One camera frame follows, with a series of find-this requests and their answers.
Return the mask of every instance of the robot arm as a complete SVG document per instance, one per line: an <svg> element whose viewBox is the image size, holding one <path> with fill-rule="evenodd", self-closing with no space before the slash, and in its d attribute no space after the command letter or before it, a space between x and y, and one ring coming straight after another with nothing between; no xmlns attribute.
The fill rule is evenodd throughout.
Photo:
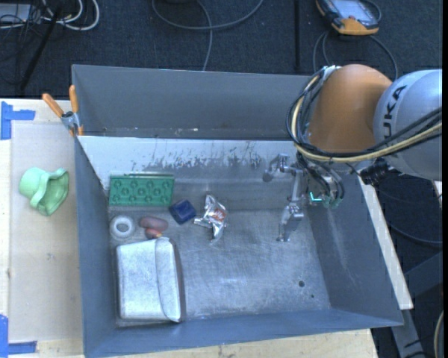
<svg viewBox="0 0 448 358"><path fill-rule="evenodd" d="M441 85L441 69L391 83L368 66L334 67L317 97L296 100L287 127L304 159L332 169L385 160L402 173L441 180Z"/></svg>
<svg viewBox="0 0 448 358"><path fill-rule="evenodd" d="M296 161L288 165L281 155L273 161L294 175L279 241L289 240L305 205L339 205L342 174L357 172L366 184L377 184L390 169L442 180L441 73L413 72L392 83L373 68L347 65L311 76L287 112ZM272 170L271 163L264 181Z"/></svg>

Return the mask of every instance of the bin floor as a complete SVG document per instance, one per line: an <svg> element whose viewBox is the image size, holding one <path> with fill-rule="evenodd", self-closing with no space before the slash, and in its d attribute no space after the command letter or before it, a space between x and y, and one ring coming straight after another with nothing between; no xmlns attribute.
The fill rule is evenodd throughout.
<svg viewBox="0 0 448 358"><path fill-rule="evenodd" d="M307 216L289 242L278 242L281 210L229 210L222 237L211 244L211 229L192 220L178 224L167 210L110 207L110 219L118 214L136 224L145 215L169 222L163 236L178 246L187 319L330 307ZM126 242L144 239L139 227Z"/></svg>

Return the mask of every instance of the roll of tape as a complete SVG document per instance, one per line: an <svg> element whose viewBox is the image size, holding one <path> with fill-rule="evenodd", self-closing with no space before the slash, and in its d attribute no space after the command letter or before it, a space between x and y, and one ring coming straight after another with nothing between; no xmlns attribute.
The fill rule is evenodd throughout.
<svg viewBox="0 0 448 358"><path fill-rule="evenodd" d="M129 216L118 215L111 220L110 233L115 239L127 239L133 236L135 230L134 220Z"/></svg>

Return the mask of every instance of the gray bin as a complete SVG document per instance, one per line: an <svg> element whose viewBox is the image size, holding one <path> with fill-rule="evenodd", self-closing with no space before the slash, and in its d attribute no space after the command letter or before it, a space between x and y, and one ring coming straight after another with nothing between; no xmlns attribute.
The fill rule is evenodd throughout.
<svg viewBox="0 0 448 358"><path fill-rule="evenodd" d="M337 209L306 208L290 241L276 241L291 180L283 174L265 183L262 174L277 150L295 155L285 116L307 80L72 67L85 132L75 141L75 163L87 357L402 324L357 177L343 178L346 196ZM152 150L163 147L167 156L156 158ZM211 161L178 168L176 158L191 160L192 150L201 162L203 155ZM115 171L174 174L173 202L190 200L198 215L205 194L215 195L228 210L222 238L211 245L207 228L179 225L164 207L108 206L106 177ZM184 276L182 323L126 327L119 321L108 225L123 211L169 221L165 236L179 250Z"/></svg>

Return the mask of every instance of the blue tape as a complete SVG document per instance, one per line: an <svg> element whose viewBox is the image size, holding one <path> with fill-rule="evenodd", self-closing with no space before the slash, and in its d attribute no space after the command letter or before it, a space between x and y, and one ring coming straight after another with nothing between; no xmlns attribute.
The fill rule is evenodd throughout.
<svg viewBox="0 0 448 358"><path fill-rule="evenodd" d="M5 101L1 102L1 126L0 139L10 139L12 137L12 121L32 121L35 118L33 110L13 111L13 105Z"/></svg>
<svg viewBox="0 0 448 358"><path fill-rule="evenodd" d="M8 343L8 318L0 314L0 358L9 354L30 354L37 349L37 341Z"/></svg>

